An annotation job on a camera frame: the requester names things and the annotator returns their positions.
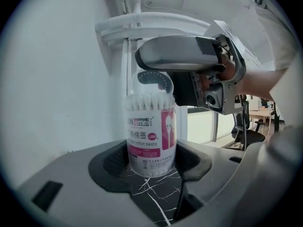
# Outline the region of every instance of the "floor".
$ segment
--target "floor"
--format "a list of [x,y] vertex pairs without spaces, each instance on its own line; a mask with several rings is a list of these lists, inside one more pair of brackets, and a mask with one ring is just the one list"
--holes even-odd
[[[271,126],[270,126],[270,132],[268,134],[268,130],[269,130],[269,121],[267,120],[266,125],[264,125],[264,130],[263,130],[263,135],[265,136],[265,141],[264,142],[269,142],[270,137],[274,134],[274,121],[272,120],[271,122]],[[262,133],[262,127],[260,126],[258,133]],[[285,123],[281,122],[280,126],[279,126],[279,131],[282,131],[283,128],[285,127]],[[243,147],[242,144],[240,144],[239,142],[235,142],[232,145],[228,146],[227,148],[229,149],[241,149]]]

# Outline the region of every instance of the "wooden desk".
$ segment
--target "wooden desk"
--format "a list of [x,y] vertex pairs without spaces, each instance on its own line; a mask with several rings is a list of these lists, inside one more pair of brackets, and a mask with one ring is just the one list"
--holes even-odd
[[260,108],[258,111],[250,110],[250,118],[252,118],[252,127],[254,125],[254,119],[263,119],[263,122],[266,122],[266,119],[269,118],[269,127],[268,127],[268,135],[269,135],[270,125],[271,125],[271,114],[273,113],[273,111],[274,110],[270,108]]

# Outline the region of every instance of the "product label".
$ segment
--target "product label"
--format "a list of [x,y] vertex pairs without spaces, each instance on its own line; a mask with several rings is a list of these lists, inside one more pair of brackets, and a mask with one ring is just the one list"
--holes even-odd
[[128,153],[132,169],[140,175],[173,164],[176,147],[175,110],[129,111]]

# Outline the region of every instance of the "pink label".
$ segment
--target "pink label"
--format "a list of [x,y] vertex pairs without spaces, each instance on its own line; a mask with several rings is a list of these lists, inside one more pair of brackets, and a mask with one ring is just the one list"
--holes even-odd
[[162,149],[166,150],[174,146],[175,122],[174,110],[161,112]]
[[136,146],[129,145],[128,151],[138,157],[159,157],[160,156],[160,148],[157,149],[143,149]]

